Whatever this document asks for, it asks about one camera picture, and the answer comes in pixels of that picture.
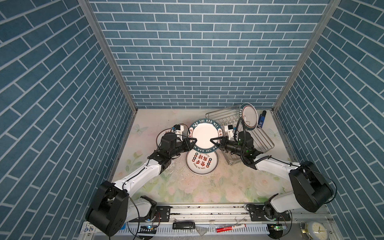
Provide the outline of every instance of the black mounting plate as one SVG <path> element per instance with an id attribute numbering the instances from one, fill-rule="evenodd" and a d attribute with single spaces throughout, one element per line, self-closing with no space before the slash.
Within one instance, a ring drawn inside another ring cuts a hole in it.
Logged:
<path id="1" fill-rule="evenodd" d="M 247 210 L 249 211 L 251 221 L 253 222 L 271 221 L 265 216 L 265 212 L 263 210 L 265 205 L 248 204 L 247 206 L 248 206 Z M 289 212 L 281 213 L 279 221 L 284 221 L 284 220 L 285 221 L 291 220 L 291 216 L 289 215 Z"/>
<path id="2" fill-rule="evenodd" d="M 154 224 L 159 222 L 159 215 L 158 215 L 158 213 L 160 213 L 160 222 L 169 222 L 170 206 L 157 206 L 156 207 L 155 220 L 153 222 Z M 141 223 L 144 223 L 144 222 L 146 222 L 145 220 L 146 219 L 144 217 L 139 217 L 139 218 L 132 219 L 129 222 L 141 222 Z"/>

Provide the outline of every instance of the floral tablecloth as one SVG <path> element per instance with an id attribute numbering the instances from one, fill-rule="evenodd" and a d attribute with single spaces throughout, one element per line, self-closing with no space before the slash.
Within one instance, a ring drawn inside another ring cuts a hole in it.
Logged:
<path id="1" fill-rule="evenodd" d="M 118 163 L 116 181 L 147 161 L 156 149 L 156 137 L 175 124 L 203 118 L 210 110 L 140 109 L 133 123 L 126 147 Z M 274 142 L 268 151 L 274 157 L 289 160 L 272 116 L 267 111 L 263 130 Z M 254 170 L 242 163 L 228 165 L 220 150 L 216 169 L 204 176 L 192 173 L 185 162 L 187 153 L 175 160 L 159 176 L 145 184 L 133 198 L 147 195 L 157 202 L 264 202 L 276 193 L 292 190 L 289 181 L 271 173 Z"/>

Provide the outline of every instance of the plate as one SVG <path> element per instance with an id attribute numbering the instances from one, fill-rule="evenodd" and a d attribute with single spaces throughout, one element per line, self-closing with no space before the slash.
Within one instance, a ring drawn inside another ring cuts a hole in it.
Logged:
<path id="1" fill-rule="evenodd" d="M 223 130 L 220 124 L 212 119 L 202 118 L 189 127 L 189 137 L 197 139 L 193 149 L 201 153 L 210 153 L 217 149 L 217 146 L 211 143 L 211 138 L 222 137 Z"/>
<path id="2" fill-rule="evenodd" d="M 215 170 L 217 166 L 217 154 L 212 153 L 200 153 L 195 150 L 191 150 L 187 154 L 187 166 L 192 173 L 197 175 L 207 175 Z"/>
<path id="3" fill-rule="evenodd" d="M 157 136 L 156 138 L 156 146 L 158 147 L 161 143 L 161 138 L 167 133 L 167 132 L 171 132 L 172 129 L 171 128 L 168 128 L 166 130 L 163 130 L 162 132 L 159 133 L 159 135 Z"/>
<path id="4" fill-rule="evenodd" d="M 254 130 L 256 128 L 259 118 L 256 109 L 250 103 L 243 103 L 240 106 L 239 116 L 244 119 L 247 130 Z"/>

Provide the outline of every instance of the clock face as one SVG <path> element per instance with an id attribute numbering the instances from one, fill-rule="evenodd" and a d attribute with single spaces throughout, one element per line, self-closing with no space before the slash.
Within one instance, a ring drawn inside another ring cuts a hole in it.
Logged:
<path id="1" fill-rule="evenodd" d="M 328 239 L 328 232 L 322 224 L 320 224 L 318 222 L 314 222 L 311 227 L 312 227 L 312 231 L 314 232 L 314 235 L 319 240 L 327 240 Z"/>

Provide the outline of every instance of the blue marker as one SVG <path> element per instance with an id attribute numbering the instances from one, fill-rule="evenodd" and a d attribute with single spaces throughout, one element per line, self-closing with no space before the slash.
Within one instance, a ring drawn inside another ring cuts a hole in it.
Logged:
<path id="1" fill-rule="evenodd" d="M 259 117 L 259 121 L 257 123 L 257 125 L 259 126 L 259 128 L 262 128 L 263 127 L 263 123 L 264 123 L 264 119 L 265 119 L 265 115 L 266 115 L 266 111 L 263 111 L 263 113 L 260 115 Z"/>

